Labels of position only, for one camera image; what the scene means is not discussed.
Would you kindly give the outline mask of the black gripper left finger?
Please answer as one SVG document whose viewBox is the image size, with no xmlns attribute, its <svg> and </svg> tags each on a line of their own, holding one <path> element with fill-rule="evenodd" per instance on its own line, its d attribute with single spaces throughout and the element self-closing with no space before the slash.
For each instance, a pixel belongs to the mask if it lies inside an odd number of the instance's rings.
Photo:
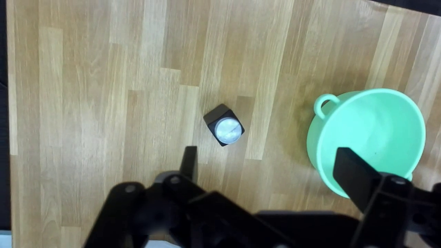
<svg viewBox="0 0 441 248">
<path fill-rule="evenodd" d="M 179 172 L 188 178 L 191 182 L 197 180 L 197 169 L 198 169 L 198 151 L 195 146 L 186 146 L 182 157 L 182 162 L 179 166 Z"/>
</svg>

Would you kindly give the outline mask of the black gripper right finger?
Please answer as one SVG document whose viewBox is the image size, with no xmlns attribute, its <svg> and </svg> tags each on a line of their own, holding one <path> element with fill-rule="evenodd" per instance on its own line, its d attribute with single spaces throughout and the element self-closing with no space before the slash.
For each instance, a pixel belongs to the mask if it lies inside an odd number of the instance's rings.
<svg viewBox="0 0 441 248">
<path fill-rule="evenodd" d="M 354 205 L 364 212 L 381 175 L 350 147 L 339 147 L 335 157 L 333 178 Z"/>
</svg>

